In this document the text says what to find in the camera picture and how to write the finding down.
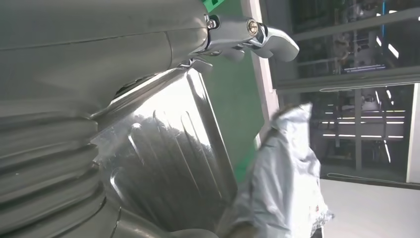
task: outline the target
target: ceiling light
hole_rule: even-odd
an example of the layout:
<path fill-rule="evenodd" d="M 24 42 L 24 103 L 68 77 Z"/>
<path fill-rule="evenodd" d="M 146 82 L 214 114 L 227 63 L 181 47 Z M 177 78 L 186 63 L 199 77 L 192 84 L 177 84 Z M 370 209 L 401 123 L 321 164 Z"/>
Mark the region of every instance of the ceiling light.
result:
<path fill-rule="evenodd" d="M 385 142 L 385 149 L 386 149 L 386 154 L 388 155 L 388 161 L 391 162 L 391 156 L 389 156 L 389 150 L 388 150 L 388 145 Z"/>
<path fill-rule="evenodd" d="M 398 51 L 391 44 L 388 44 L 388 49 L 398 59 L 398 56 L 400 56 L 400 53 L 398 53 Z"/>
<path fill-rule="evenodd" d="M 379 37 L 376 37 L 376 42 L 378 43 L 379 46 L 382 46 L 382 42 L 380 41 Z"/>
<path fill-rule="evenodd" d="M 376 100 L 377 100 L 377 101 L 378 101 L 378 103 L 379 103 L 378 91 L 375 91 L 375 94 L 376 94 Z"/>

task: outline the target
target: fluorescent light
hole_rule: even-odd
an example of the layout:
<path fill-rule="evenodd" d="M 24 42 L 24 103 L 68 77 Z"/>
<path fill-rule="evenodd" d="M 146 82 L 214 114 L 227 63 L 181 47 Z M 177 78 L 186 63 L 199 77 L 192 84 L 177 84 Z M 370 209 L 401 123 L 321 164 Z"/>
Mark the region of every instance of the fluorescent light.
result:
<path fill-rule="evenodd" d="M 400 110 L 400 111 L 392 111 L 392 110 L 390 110 L 390 111 L 386 111 L 387 113 L 404 113 L 405 111 L 404 110 Z M 364 113 L 380 113 L 380 111 L 364 111 Z"/>
<path fill-rule="evenodd" d="M 388 44 L 388 49 L 392 52 L 392 54 L 394 54 L 394 56 L 398 59 L 398 56 L 400 56 L 400 53 L 398 53 L 398 51 L 391 45 Z"/>
<path fill-rule="evenodd" d="M 391 162 L 391 156 L 389 156 L 389 150 L 388 150 L 388 145 L 385 142 L 385 149 L 386 149 L 386 154 L 388 155 L 388 161 Z"/>
<path fill-rule="evenodd" d="M 381 138 L 380 135 L 362 135 L 361 137 L 372 137 L 372 138 Z"/>
<path fill-rule="evenodd" d="M 380 41 L 379 37 L 376 37 L 376 42 L 378 43 L 379 46 L 382 46 L 382 42 Z"/>
<path fill-rule="evenodd" d="M 362 117 L 362 118 L 383 118 L 383 117 Z M 405 118 L 405 117 L 386 117 L 386 118 Z"/>
<path fill-rule="evenodd" d="M 378 101 L 378 103 L 379 103 L 378 91 L 375 91 L 375 94 L 376 94 L 376 100 L 377 100 L 377 101 Z"/>

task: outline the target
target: stainless steel panel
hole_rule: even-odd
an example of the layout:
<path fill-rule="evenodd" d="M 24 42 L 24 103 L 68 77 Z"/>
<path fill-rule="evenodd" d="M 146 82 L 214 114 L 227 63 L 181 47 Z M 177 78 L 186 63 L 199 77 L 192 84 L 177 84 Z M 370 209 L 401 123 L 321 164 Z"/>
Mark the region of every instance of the stainless steel panel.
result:
<path fill-rule="evenodd" d="M 108 197 L 167 231 L 214 231 L 237 185 L 197 71 L 159 74 L 95 119 Z"/>

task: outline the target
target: screw head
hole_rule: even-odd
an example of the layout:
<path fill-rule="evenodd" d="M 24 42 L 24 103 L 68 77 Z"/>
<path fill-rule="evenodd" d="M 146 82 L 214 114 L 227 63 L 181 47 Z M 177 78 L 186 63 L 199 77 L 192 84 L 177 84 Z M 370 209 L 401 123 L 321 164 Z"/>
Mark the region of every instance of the screw head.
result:
<path fill-rule="evenodd" d="M 258 33 L 258 23 L 255 20 L 249 20 L 247 27 L 251 36 L 255 36 Z"/>
<path fill-rule="evenodd" d="M 207 21 L 207 28 L 208 29 L 214 29 L 217 27 L 217 22 L 213 19 L 210 19 Z"/>

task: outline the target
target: plastic wrap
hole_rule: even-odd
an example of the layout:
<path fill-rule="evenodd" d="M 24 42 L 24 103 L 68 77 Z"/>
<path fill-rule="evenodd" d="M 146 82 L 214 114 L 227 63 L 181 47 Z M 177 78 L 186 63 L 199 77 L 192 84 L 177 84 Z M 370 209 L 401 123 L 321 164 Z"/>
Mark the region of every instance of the plastic wrap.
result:
<path fill-rule="evenodd" d="M 309 145 L 311 104 L 277 115 L 246 181 L 225 212 L 219 234 L 231 237 L 241 224 L 256 238 L 310 238 L 333 214 L 324 203 L 320 163 Z"/>

